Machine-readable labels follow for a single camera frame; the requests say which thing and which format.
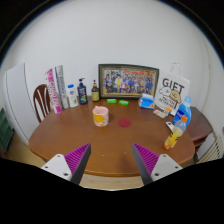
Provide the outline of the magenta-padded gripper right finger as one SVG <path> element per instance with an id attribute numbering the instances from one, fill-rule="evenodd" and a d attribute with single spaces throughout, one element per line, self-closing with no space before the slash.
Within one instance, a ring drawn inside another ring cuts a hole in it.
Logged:
<path id="1" fill-rule="evenodd" d="M 132 144 L 132 154 L 144 185 L 148 185 L 182 169 L 167 154 L 158 155 L 136 143 Z"/>

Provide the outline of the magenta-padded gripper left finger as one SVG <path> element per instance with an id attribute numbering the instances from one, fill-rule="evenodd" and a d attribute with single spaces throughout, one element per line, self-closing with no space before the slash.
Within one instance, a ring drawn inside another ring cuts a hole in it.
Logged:
<path id="1" fill-rule="evenodd" d="M 87 143 L 66 155 L 56 154 L 42 169 L 79 185 L 91 154 L 91 144 Z"/>

